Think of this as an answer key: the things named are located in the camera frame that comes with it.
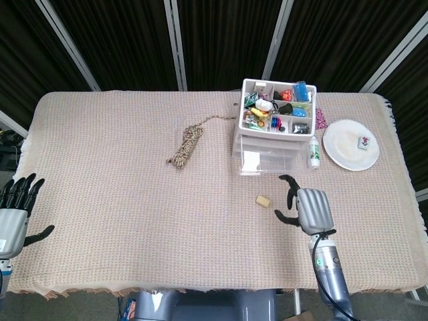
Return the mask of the right black grey robot hand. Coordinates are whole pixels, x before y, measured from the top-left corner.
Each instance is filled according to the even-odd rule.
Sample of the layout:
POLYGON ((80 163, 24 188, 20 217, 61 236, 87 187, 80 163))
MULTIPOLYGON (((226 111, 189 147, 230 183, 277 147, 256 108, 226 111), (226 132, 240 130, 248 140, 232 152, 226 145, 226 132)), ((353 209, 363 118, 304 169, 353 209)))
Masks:
POLYGON ((290 186, 287 193, 287 208, 290 210, 296 201, 298 212, 297 217, 286 217, 280 210, 275 209, 275 216, 282 223, 300 227, 309 236, 334 229, 330 205, 324 191, 301 188, 290 175, 280 175, 279 179, 286 181, 290 186))

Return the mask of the left black grey robot hand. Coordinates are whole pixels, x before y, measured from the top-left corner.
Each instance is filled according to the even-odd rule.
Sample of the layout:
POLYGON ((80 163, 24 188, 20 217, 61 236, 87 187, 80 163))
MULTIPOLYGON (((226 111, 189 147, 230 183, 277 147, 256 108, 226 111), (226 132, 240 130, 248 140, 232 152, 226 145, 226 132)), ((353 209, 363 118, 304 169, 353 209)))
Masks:
POLYGON ((55 229, 47 226, 42 232, 28 235, 27 228, 37 195, 45 180, 34 181, 36 174, 9 180, 1 188, 1 259, 13 259, 24 247, 47 238, 55 229))

